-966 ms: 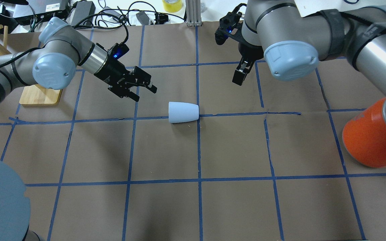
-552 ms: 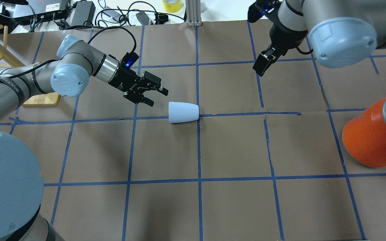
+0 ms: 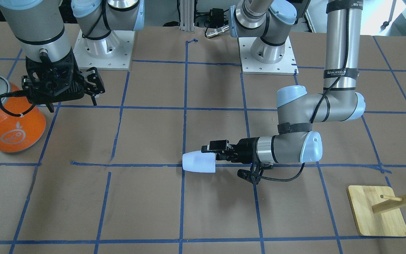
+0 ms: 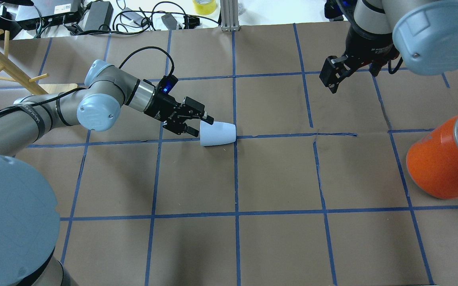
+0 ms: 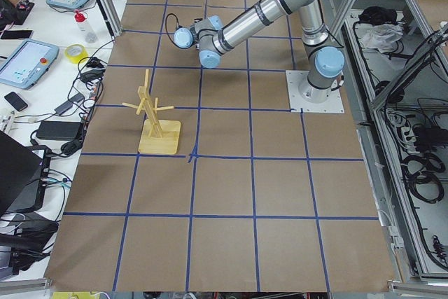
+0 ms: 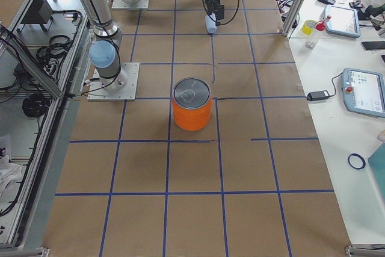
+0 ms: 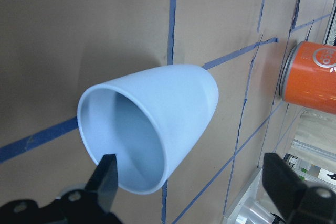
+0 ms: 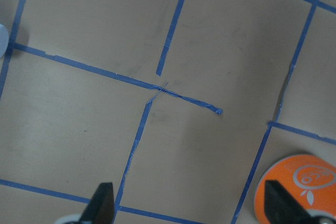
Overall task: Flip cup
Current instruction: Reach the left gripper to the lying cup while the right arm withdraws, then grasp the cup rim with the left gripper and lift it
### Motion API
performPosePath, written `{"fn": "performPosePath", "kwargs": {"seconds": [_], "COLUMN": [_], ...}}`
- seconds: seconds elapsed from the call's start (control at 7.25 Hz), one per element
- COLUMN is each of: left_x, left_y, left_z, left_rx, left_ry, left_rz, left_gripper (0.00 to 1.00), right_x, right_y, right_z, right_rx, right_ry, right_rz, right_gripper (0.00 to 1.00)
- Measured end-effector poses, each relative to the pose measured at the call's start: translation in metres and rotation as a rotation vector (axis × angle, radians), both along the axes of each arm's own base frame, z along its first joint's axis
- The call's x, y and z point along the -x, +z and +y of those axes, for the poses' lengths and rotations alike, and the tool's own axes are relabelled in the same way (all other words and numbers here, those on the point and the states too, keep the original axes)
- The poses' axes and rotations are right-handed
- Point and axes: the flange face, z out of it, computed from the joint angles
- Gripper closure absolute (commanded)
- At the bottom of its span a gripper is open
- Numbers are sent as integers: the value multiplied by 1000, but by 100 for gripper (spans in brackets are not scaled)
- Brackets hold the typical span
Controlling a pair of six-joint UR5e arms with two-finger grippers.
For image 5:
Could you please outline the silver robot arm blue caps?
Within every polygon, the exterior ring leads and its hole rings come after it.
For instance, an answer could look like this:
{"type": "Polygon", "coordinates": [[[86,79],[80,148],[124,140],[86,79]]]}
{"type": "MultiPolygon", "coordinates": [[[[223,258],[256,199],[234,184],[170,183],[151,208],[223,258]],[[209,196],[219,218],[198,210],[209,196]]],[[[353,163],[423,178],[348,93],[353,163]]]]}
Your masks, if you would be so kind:
{"type": "Polygon", "coordinates": [[[226,25],[215,15],[189,27],[178,26],[171,41],[180,49],[196,46],[200,64],[214,69],[225,53],[279,18],[293,13],[300,17],[302,41],[310,65],[307,77],[298,85],[298,92],[310,103],[324,103],[331,92],[339,90],[335,81],[342,74],[345,58],[340,49],[328,41],[330,32],[319,0],[258,0],[226,25]]]}

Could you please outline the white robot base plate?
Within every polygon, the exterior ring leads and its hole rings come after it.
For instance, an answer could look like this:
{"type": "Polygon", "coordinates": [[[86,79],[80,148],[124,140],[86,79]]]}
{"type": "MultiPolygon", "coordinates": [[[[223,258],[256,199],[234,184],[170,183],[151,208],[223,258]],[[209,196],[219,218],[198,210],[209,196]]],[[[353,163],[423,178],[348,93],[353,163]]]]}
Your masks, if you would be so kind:
{"type": "Polygon", "coordinates": [[[327,89],[316,89],[308,83],[309,71],[286,71],[289,107],[292,112],[344,113],[341,94],[334,80],[327,89]]]}

